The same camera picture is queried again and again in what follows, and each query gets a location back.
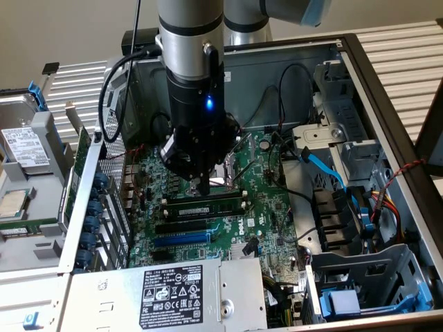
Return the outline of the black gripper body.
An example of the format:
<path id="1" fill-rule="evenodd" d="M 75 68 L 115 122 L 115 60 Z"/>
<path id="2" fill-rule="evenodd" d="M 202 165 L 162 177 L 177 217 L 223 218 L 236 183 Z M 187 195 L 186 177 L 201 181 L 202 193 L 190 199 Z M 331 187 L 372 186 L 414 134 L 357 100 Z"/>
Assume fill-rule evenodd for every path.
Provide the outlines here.
<path id="1" fill-rule="evenodd" d="M 224 70 L 217 68 L 208 77 L 186 80 L 167 70 L 168 93 L 175 142 L 195 163 L 206 161 L 208 137 L 226 113 Z"/>

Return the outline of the green RAM stick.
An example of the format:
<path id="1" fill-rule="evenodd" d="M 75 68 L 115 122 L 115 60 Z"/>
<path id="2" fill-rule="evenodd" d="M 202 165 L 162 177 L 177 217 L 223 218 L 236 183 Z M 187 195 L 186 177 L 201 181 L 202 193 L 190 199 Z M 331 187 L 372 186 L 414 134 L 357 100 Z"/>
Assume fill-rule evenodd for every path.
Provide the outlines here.
<path id="1" fill-rule="evenodd" d="M 42 231 L 38 225 L 19 225 L 11 228 L 0 227 L 0 235 L 5 238 L 31 237 L 41 235 Z"/>
<path id="2" fill-rule="evenodd" d="M 216 219 L 226 216 L 239 216 L 246 212 L 247 204 L 239 199 L 216 201 L 193 201 L 161 208 L 168 222 Z"/>

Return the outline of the black RAM slot white latches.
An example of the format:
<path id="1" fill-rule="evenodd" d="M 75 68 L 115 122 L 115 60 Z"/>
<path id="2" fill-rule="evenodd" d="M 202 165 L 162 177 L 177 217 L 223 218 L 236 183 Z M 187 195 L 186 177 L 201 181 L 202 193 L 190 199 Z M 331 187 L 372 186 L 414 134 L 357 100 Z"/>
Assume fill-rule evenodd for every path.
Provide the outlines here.
<path id="1" fill-rule="evenodd" d="M 242 204 L 230 202 L 190 206 L 173 205 L 162 209 L 162 217 L 166 222 L 182 222 L 242 216 L 247 212 L 248 210 L 242 207 Z"/>
<path id="2" fill-rule="evenodd" d="M 246 190 L 243 190 L 242 198 L 245 198 L 247 196 L 248 196 L 248 192 Z M 212 201 L 196 201 L 196 202 L 188 202 L 188 203 L 200 203 L 200 202 L 212 202 Z M 162 206 L 169 206 L 170 204 L 168 204 L 167 199 L 162 199 L 161 205 Z"/>

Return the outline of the silver socket cover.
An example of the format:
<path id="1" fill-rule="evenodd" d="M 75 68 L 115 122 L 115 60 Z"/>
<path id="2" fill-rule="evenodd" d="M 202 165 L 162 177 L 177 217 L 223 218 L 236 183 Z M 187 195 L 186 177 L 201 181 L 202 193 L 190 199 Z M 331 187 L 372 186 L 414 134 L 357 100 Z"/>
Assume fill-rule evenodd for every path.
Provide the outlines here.
<path id="1" fill-rule="evenodd" d="M 237 165 L 236 155 L 234 153 L 227 154 L 224 159 L 224 169 L 225 169 L 225 175 L 227 177 L 233 178 L 235 176 L 236 165 Z"/>

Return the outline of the green Dell motherboard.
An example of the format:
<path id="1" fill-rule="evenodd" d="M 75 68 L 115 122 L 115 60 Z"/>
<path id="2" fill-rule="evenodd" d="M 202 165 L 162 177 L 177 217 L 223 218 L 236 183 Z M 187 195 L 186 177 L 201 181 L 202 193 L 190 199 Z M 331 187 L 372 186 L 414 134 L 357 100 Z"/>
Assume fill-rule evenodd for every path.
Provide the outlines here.
<path id="1" fill-rule="evenodd" d="M 287 146 L 272 142 L 265 131 L 251 132 L 251 137 L 239 146 L 238 139 L 231 153 L 236 155 L 237 174 L 250 160 L 255 162 L 236 181 L 248 196 L 239 199 L 247 204 L 248 212 L 242 216 L 206 219 L 211 234 L 210 243 L 156 248 L 154 240 L 178 234 L 159 235 L 155 226 L 166 222 L 162 217 L 162 199 L 200 195 L 196 185 L 189 183 L 166 169 L 160 159 L 158 147 L 150 147 L 133 160 L 126 171 L 128 186 L 134 191 L 134 200 L 129 217 L 134 231 L 129 266 L 132 268 L 156 264 L 179 263 L 203 259 L 228 261 L 232 243 L 247 243 L 251 237 L 259 239 L 259 259 L 262 271 L 276 279 L 293 275 L 302 270 L 308 255 L 298 248 L 303 233 L 293 226 L 295 212 L 285 189 L 283 159 L 289 155 Z M 262 151 L 259 143 L 270 142 L 268 151 Z M 174 255 L 173 261 L 153 261 L 150 252 L 167 250 Z"/>

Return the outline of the long black expansion slot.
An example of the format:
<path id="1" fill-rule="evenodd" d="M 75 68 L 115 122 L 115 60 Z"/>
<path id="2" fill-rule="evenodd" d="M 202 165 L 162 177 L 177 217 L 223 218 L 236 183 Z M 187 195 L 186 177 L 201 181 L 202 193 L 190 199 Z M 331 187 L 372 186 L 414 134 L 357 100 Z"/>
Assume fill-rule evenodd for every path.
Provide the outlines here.
<path id="1" fill-rule="evenodd" d="M 207 230 L 207 223 L 204 220 L 164 223 L 155 226 L 155 233 L 159 235 L 198 232 L 203 230 Z"/>

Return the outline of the black box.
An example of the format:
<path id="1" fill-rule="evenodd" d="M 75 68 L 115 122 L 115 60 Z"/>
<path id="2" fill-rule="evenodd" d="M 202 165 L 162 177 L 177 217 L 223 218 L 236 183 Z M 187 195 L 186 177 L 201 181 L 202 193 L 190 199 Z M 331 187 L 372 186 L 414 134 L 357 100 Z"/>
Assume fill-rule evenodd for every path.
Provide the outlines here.
<path id="1" fill-rule="evenodd" d="M 143 28 L 136 33 L 134 42 L 134 52 L 142 50 L 144 47 L 155 45 L 155 37 L 159 34 L 158 28 Z M 132 52 L 133 30 L 125 31 L 120 43 L 123 56 L 127 56 Z"/>

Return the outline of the blue expansion slot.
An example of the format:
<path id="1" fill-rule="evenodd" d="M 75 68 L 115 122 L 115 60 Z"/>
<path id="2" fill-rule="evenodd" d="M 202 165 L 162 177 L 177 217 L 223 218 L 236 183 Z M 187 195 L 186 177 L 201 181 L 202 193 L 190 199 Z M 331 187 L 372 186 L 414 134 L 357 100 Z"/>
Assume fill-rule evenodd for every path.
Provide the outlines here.
<path id="1" fill-rule="evenodd" d="M 189 234 L 178 234 L 168 237 L 159 237 L 154 240 L 156 248 L 169 246 L 185 246 L 196 243 L 210 243 L 211 234 L 208 232 L 195 232 Z"/>

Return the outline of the open grey PC case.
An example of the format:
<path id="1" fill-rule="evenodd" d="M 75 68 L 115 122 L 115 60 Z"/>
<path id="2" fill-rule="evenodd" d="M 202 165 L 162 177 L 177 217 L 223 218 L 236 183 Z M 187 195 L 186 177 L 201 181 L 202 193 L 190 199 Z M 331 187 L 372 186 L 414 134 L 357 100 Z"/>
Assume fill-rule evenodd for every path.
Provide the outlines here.
<path id="1" fill-rule="evenodd" d="M 296 146 L 295 128 L 314 122 L 314 70 L 319 64 L 341 60 L 348 69 L 364 106 L 361 117 L 382 152 L 374 180 L 346 183 L 307 147 Z M 354 35 L 317 37 L 250 46 L 231 46 L 225 54 L 226 111 L 239 123 L 232 149 L 246 133 L 265 131 L 272 142 L 287 146 L 283 159 L 284 186 L 295 212 L 293 226 L 303 233 L 298 240 L 308 255 L 302 270 L 276 279 L 261 268 L 267 328 L 251 332 L 443 332 L 443 200 L 425 175 L 425 160 L 416 155 L 386 92 Z M 156 59 L 133 63 L 134 105 L 127 113 L 137 120 L 116 142 L 106 143 L 102 127 L 94 130 L 73 216 L 75 229 L 84 232 L 87 203 L 100 201 L 103 214 L 91 264 L 76 268 L 64 299 L 57 332 L 74 275 L 132 268 L 129 252 L 134 231 L 129 217 L 134 191 L 128 186 L 127 166 L 150 147 L 172 136 L 166 70 Z M 109 177 L 107 189 L 93 187 L 93 177 Z M 405 244 L 415 255 L 430 288 L 430 311 L 385 315 L 322 324 L 304 324 L 300 316 L 306 289 L 306 266 L 322 251 L 313 213 L 314 189 L 344 190 L 363 224 L 363 252 L 373 254 Z"/>

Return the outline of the silver chipset heat sink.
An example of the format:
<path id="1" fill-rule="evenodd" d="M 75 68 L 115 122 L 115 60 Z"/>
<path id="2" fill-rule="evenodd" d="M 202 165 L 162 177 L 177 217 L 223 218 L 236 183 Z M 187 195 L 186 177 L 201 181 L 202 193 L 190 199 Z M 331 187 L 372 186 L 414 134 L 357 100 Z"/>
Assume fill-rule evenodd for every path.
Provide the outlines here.
<path id="1" fill-rule="evenodd" d="M 246 247 L 247 243 L 232 243 L 229 250 L 229 259 L 230 260 L 238 260 L 238 259 L 253 259 L 258 257 L 256 252 L 251 252 L 248 255 L 243 253 L 243 249 Z"/>

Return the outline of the black ribbed plastic block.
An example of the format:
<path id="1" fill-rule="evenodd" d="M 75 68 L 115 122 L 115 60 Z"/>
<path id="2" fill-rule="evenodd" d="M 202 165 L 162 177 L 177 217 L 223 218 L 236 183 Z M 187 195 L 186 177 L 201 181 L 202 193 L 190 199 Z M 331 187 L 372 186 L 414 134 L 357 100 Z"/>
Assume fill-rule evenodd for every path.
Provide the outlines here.
<path id="1" fill-rule="evenodd" d="M 363 252 L 363 224 L 344 190 L 314 189 L 313 213 L 323 252 L 355 256 Z"/>

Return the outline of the grey parts rack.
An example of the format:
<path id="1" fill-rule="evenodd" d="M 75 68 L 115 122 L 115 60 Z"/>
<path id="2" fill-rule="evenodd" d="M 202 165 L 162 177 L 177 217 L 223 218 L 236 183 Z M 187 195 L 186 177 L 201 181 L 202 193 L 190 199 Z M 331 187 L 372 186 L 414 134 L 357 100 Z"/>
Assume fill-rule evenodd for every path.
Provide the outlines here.
<path id="1" fill-rule="evenodd" d="M 0 89 L 0 95 L 28 93 L 20 89 Z M 0 199 L 9 190 L 29 189 L 21 214 L 0 219 L 0 227 L 38 225 L 41 235 L 5 238 L 0 235 L 0 276 L 39 271 L 60 262 L 67 224 L 63 217 L 66 187 L 73 166 L 73 152 L 62 142 L 53 114 L 38 111 L 31 128 L 39 136 L 49 157 L 51 171 L 28 176 L 18 163 L 8 162 L 0 151 Z"/>

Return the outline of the large grey disk bay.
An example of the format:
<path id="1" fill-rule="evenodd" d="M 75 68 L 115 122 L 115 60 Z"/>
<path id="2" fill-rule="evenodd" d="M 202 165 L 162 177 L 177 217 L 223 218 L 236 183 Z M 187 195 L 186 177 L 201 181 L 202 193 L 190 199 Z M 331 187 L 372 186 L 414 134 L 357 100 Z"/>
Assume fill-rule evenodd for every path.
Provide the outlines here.
<path id="1" fill-rule="evenodd" d="M 325 291 L 355 290 L 361 307 L 370 308 L 394 304 L 399 294 L 416 293 L 418 284 L 425 282 L 415 255 L 405 244 L 373 254 L 344 257 L 326 252 L 314 255 L 306 266 L 306 274 L 300 314 L 304 324 L 327 323 L 321 315 L 319 302 Z"/>

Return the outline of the blue plastic disk caddy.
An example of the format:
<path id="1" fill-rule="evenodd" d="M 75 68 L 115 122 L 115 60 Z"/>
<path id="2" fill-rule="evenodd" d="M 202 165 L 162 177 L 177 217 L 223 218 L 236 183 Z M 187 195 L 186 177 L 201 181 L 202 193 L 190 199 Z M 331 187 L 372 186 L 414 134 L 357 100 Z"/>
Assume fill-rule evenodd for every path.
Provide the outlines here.
<path id="1" fill-rule="evenodd" d="M 416 293 L 399 294 L 394 304 L 384 306 L 362 308 L 355 290 L 328 290 L 322 293 L 319 302 L 321 315 L 327 322 L 414 313 L 433 308 L 433 298 L 425 282 L 418 284 Z"/>

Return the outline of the dark brown panel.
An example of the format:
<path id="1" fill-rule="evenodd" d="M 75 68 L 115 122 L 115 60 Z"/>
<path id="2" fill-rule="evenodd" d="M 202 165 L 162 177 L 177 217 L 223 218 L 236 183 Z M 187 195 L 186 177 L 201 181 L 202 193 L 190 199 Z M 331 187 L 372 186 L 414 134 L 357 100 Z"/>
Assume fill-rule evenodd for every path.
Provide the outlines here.
<path id="1" fill-rule="evenodd" d="M 443 177 L 443 78 L 415 142 L 415 152 L 425 160 L 431 176 Z"/>

